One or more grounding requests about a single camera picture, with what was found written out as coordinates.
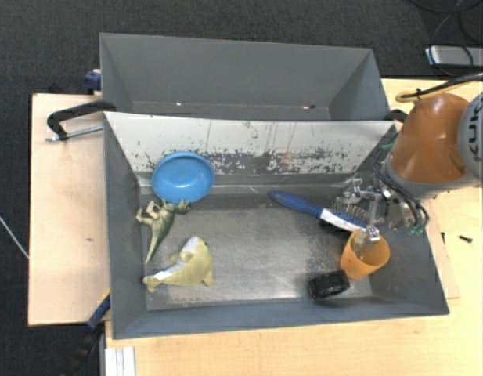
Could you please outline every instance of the wooden table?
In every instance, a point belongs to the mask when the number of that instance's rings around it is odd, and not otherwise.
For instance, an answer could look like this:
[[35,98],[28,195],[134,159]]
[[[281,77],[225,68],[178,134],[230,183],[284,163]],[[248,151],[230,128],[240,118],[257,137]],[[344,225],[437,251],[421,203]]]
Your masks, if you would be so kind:
[[[394,97],[437,81],[383,80]],[[481,84],[454,90],[471,101]],[[29,324],[85,322],[109,286],[103,201],[102,134],[47,143],[46,118],[98,96],[34,95],[31,140]],[[68,121],[80,129],[100,114]],[[431,202],[433,248],[448,316],[312,327],[113,340],[135,347],[137,375],[483,374],[482,188],[444,193]],[[445,232],[443,245],[440,231]],[[468,244],[459,235],[473,238]]]

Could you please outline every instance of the toy dinosaur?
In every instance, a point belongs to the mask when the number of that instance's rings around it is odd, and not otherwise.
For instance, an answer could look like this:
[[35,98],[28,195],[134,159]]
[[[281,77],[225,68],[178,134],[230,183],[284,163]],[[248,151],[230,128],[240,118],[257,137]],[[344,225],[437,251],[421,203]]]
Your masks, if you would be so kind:
[[173,266],[142,279],[149,292],[154,292],[160,284],[193,286],[203,281],[209,287],[214,283],[213,260],[208,244],[202,238],[189,238],[180,252],[170,257],[170,261]]
[[150,241],[149,251],[147,252],[146,263],[154,256],[157,247],[168,235],[175,213],[184,215],[191,209],[190,202],[180,200],[179,204],[171,204],[161,199],[161,205],[156,204],[154,201],[148,203],[146,208],[146,214],[150,217],[143,217],[143,209],[139,208],[135,218],[142,224],[148,225],[153,233]]

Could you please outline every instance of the dark gray carpet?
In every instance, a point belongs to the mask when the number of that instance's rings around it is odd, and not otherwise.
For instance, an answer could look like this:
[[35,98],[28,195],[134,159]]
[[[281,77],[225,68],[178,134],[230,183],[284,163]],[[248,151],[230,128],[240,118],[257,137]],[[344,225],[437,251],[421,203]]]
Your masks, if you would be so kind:
[[[483,4],[463,15],[482,43]],[[53,82],[86,93],[99,32],[367,47],[382,77],[432,78],[425,45],[475,43],[454,19],[432,41],[444,17],[406,0],[0,0],[0,212],[27,246],[28,96]],[[27,327],[27,274],[0,224],[0,376],[57,375],[83,333],[80,325]],[[97,371],[93,356],[80,374]]]

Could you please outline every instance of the metal clamp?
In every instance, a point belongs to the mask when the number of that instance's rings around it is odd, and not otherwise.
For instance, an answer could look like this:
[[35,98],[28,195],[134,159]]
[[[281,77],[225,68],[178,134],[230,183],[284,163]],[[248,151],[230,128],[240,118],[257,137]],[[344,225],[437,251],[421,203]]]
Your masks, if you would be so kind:
[[111,102],[107,102],[105,100],[97,100],[95,102],[90,102],[86,104],[82,104],[80,106],[71,107],[69,109],[64,109],[60,111],[56,111],[55,113],[51,113],[46,120],[46,124],[50,127],[56,136],[52,136],[46,138],[47,142],[54,142],[54,141],[66,141],[73,136],[79,136],[88,134],[90,132],[99,131],[102,129],[102,125],[98,127],[90,127],[85,128],[82,130],[74,131],[74,132],[67,132],[63,129],[62,125],[60,124],[61,121],[67,121],[72,118],[78,118],[81,116],[85,116],[87,114],[93,114],[99,111],[117,111],[116,106],[114,106]]

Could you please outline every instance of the brush handle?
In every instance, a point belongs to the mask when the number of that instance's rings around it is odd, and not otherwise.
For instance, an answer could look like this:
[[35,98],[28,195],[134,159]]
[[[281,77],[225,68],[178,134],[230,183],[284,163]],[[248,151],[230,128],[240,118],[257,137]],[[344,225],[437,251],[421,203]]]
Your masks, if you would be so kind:
[[287,208],[294,209],[298,212],[308,213],[316,218],[319,218],[323,212],[324,207],[313,204],[297,195],[283,191],[271,191],[269,196],[279,204]]

